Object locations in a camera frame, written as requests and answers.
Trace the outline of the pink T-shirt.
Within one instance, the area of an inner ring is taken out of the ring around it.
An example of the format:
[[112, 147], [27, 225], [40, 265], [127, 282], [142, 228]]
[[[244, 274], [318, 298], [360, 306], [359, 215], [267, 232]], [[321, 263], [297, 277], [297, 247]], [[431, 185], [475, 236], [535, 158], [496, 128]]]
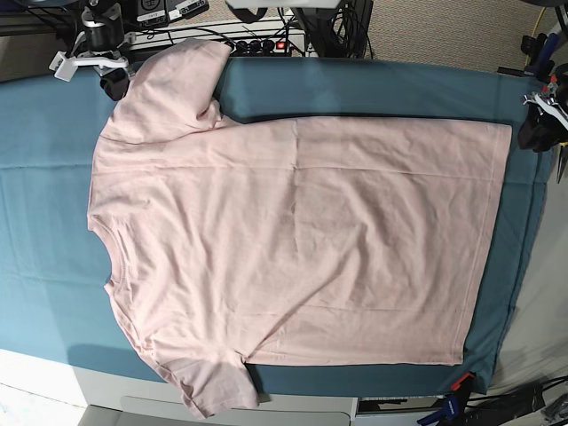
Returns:
[[153, 56], [94, 150], [88, 226], [139, 357], [194, 398], [256, 392], [247, 364], [461, 364], [510, 127], [239, 124], [213, 97], [229, 53]]

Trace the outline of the blue clamp top right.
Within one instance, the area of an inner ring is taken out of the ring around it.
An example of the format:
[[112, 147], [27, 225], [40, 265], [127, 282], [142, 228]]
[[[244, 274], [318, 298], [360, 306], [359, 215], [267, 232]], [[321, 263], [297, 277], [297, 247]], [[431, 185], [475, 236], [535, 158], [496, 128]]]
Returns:
[[522, 69], [498, 67], [497, 73], [515, 77], [530, 77], [542, 83], [549, 83], [555, 67], [555, 62], [551, 57], [560, 40], [561, 36], [557, 33], [551, 35], [540, 33], [537, 37], [524, 35], [521, 51], [528, 57], [527, 64]]

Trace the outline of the black power strip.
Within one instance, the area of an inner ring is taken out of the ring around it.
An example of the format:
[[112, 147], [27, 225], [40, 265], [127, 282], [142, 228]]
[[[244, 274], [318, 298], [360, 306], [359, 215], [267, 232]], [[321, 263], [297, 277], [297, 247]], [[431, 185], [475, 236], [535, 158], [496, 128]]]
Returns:
[[239, 40], [237, 42], [225, 42], [231, 48], [231, 57], [291, 57], [286, 41], [264, 40]]

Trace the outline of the orange blue clamp lower right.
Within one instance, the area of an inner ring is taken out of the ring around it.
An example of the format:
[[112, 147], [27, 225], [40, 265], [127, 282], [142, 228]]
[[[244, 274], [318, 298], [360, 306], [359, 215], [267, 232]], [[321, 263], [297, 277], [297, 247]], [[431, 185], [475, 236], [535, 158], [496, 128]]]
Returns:
[[469, 372], [451, 385], [451, 392], [443, 399], [438, 411], [417, 421], [418, 425], [463, 425], [465, 408], [471, 395], [476, 375]]

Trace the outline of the yellow handled pliers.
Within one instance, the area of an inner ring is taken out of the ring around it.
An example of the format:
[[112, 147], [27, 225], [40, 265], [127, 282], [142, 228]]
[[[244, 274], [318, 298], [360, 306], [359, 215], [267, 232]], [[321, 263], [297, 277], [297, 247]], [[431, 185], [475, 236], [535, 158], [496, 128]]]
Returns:
[[558, 162], [556, 169], [556, 182], [559, 184], [563, 178], [568, 162], [568, 143], [562, 142], [558, 145]]

